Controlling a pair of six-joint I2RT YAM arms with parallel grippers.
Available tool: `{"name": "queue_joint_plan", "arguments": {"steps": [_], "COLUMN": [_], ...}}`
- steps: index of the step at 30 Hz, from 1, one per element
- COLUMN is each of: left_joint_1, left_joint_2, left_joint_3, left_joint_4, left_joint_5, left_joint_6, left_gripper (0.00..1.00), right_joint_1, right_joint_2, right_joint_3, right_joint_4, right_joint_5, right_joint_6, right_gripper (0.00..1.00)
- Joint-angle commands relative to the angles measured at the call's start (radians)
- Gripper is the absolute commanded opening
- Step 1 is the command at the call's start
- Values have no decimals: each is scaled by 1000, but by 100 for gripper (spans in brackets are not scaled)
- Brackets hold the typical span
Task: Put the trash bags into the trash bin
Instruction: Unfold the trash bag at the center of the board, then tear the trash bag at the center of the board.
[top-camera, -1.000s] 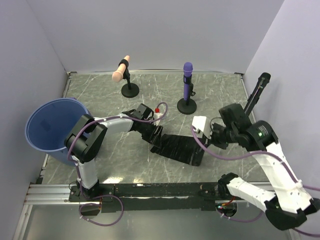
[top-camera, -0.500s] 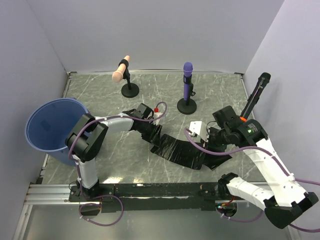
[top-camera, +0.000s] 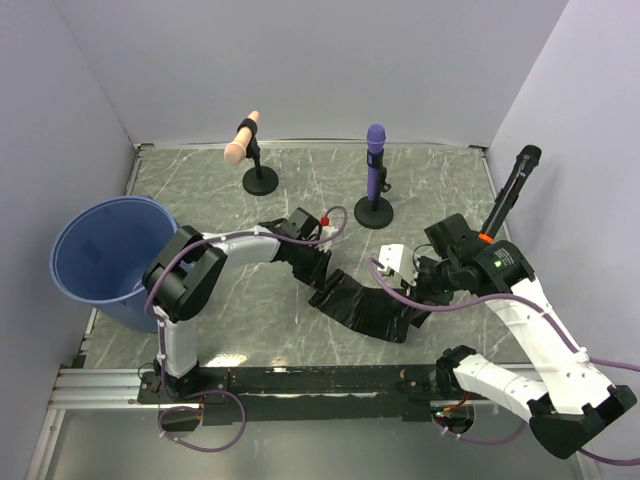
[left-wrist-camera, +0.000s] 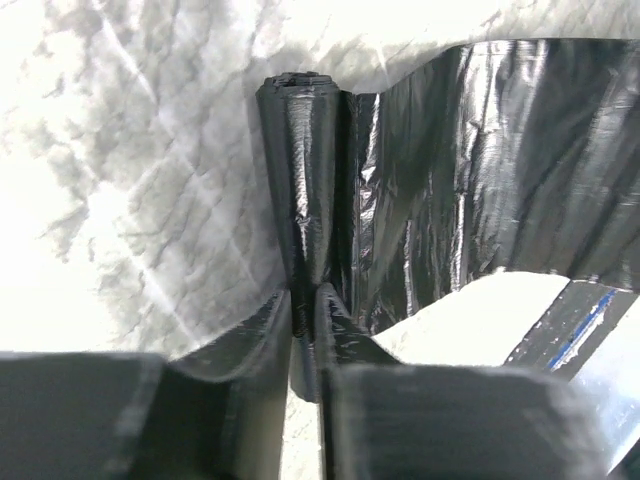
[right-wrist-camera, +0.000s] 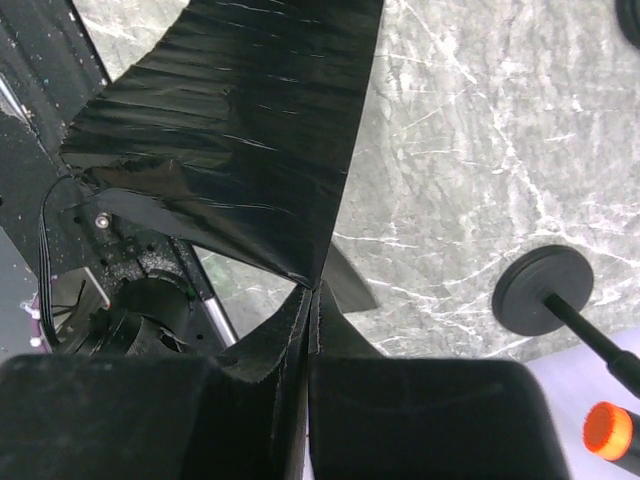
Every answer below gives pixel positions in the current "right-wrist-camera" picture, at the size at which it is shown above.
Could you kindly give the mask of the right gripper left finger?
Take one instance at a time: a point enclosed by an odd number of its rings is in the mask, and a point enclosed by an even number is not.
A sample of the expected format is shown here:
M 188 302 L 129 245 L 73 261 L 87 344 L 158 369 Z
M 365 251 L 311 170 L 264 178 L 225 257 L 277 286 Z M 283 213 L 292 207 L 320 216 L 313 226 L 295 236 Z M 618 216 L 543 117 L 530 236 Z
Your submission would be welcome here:
M 5 479 L 299 479 L 312 294 L 214 357 L 22 355 L 1 367 Z

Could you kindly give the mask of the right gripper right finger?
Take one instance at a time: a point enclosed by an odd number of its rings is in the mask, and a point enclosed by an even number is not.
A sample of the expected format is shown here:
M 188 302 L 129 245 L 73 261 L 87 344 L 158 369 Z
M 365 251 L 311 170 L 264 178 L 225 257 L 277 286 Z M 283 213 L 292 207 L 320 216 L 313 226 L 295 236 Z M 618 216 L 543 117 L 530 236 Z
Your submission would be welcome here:
M 313 296 L 309 422 L 318 479 L 566 479 L 542 390 L 502 360 L 390 358 Z

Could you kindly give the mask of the black trash bag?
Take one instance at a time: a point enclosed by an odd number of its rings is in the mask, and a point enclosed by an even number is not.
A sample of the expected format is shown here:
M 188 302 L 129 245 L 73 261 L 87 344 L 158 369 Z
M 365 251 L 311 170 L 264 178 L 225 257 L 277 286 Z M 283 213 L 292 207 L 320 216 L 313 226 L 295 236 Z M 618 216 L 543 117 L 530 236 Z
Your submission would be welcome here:
M 60 148 L 101 209 L 314 289 L 376 299 L 332 242 L 379 1 L 192 1 Z

